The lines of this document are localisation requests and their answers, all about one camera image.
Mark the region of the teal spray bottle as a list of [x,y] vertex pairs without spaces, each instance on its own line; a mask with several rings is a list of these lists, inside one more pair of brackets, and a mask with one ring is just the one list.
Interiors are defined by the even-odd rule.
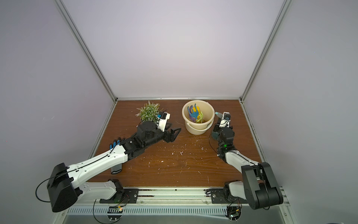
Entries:
[[223,114],[221,114],[221,113],[219,113],[219,112],[215,112],[215,115],[216,115],[218,118],[220,118],[220,119],[223,118]]

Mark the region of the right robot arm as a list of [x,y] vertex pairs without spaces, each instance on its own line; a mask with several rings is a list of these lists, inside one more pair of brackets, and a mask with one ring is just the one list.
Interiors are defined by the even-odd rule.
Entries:
[[271,166],[241,154],[234,145],[234,136],[232,127],[215,125],[212,131],[212,138],[218,142],[217,156],[242,175],[241,181],[225,184],[228,196],[246,200],[253,210],[283,204],[283,195]]

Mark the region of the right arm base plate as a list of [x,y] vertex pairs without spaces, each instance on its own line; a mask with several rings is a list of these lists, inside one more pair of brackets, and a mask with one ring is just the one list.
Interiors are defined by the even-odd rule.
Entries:
[[207,189],[205,194],[210,197],[213,204],[247,203],[243,198],[231,196],[224,188]]

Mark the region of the blue rake yellow handle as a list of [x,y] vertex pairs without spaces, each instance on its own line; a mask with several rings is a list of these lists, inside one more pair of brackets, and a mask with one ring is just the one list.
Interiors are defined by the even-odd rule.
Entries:
[[195,106],[196,106],[196,104],[190,106],[190,107],[191,107],[191,112],[192,112],[192,114],[191,114],[192,117],[190,118],[190,120],[193,121],[193,122],[196,122],[197,116],[198,116],[198,114],[199,114],[199,113],[196,111]]

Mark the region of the green trowel wooden handle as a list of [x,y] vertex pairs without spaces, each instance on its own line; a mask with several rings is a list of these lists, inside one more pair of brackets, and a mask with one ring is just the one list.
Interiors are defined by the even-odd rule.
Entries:
[[197,116],[196,123],[200,123],[200,124],[203,123],[203,113],[201,111]]

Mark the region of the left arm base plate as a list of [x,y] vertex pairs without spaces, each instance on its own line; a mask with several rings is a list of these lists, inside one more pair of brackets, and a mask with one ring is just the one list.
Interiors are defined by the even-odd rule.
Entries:
[[136,203],[139,195],[139,189],[123,189],[120,192],[116,192],[115,195],[110,199],[100,199],[99,203]]

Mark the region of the purple shovel pink handle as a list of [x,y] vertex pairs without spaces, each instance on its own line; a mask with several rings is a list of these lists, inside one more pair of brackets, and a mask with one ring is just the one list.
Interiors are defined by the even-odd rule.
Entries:
[[187,107],[187,110],[188,110],[188,115],[189,115],[189,118],[191,118],[192,117],[192,112],[191,112],[191,107],[190,106],[188,106]]

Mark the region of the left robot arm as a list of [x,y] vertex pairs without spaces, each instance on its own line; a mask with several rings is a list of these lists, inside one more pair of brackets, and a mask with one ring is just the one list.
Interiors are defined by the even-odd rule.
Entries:
[[56,165],[47,183],[51,210],[62,212],[79,200],[112,200],[117,194],[123,195],[123,186],[118,180],[103,183],[89,183],[88,180],[138,157],[160,141],[174,142],[181,129],[170,127],[169,123],[161,125],[145,121],[138,125],[135,134],[115,141],[102,154],[69,166],[64,163]]

